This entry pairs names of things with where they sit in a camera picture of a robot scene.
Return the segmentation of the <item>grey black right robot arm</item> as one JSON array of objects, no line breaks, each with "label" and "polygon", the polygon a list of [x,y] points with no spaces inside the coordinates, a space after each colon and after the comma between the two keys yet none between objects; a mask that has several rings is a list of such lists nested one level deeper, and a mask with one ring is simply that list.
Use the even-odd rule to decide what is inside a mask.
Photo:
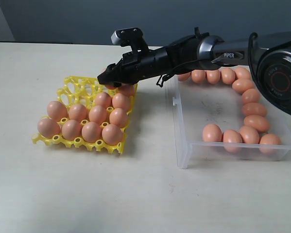
[{"label": "grey black right robot arm", "polygon": [[158,77],[157,85],[174,75],[193,70],[217,70],[221,67],[248,66],[252,79],[272,105],[291,115],[291,31],[247,39],[225,41],[216,35],[200,33],[183,37],[171,44],[152,50],[143,39],[142,30],[116,30],[112,43],[129,46],[130,52],[109,64],[98,76],[102,85],[120,87]]}]

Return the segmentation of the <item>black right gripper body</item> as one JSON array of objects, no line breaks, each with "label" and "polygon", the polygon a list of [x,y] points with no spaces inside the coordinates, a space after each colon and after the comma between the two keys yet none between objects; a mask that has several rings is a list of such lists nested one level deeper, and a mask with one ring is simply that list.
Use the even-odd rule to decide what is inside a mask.
[{"label": "black right gripper body", "polygon": [[117,63],[119,82],[124,84],[136,84],[141,80],[153,77],[153,51],[139,52],[133,55],[127,52]]}]

